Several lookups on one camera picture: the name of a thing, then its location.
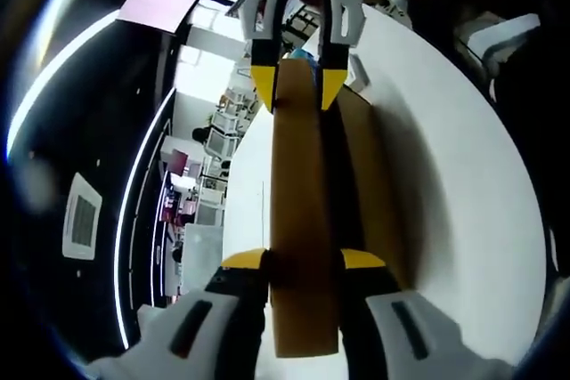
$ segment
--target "brown cardboard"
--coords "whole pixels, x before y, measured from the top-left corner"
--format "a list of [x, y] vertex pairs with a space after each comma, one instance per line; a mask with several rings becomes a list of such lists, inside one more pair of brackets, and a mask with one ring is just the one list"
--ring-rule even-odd
[[403, 230], [372, 106], [344, 87], [337, 97], [358, 190], [365, 249], [380, 257], [400, 287], [409, 287]]
[[318, 113], [308, 63], [282, 61], [273, 112], [271, 192], [271, 300], [280, 358], [338, 351]]

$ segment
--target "white table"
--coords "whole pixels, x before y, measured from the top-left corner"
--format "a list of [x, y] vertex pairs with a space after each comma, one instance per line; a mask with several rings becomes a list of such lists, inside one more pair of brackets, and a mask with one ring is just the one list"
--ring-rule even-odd
[[[466, 345], [516, 365], [538, 325], [546, 264], [522, 160], [447, 59], [381, 12], [365, 14], [354, 49], [370, 78], [362, 96], [381, 107], [407, 238], [418, 248], [415, 287], [458, 322]], [[315, 34], [306, 49], [317, 44]], [[260, 110], [232, 160], [224, 257], [268, 245], [272, 118]]]

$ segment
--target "white desk surface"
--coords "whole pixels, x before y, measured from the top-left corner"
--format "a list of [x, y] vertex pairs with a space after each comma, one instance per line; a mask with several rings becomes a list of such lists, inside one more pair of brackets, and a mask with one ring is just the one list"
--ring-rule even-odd
[[[466, 345], [516, 365], [536, 332], [546, 269], [522, 160], [491, 107], [447, 59], [381, 12], [364, 11], [354, 49], [370, 78], [362, 96], [381, 107], [406, 238], [418, 249], [415, 287], [458, 322]], [[317, 44], [315, 34], [305, 48], [316, 53]], [[224, 258], [268, 246], [272, 129], [261, 109], [232, 160]]]

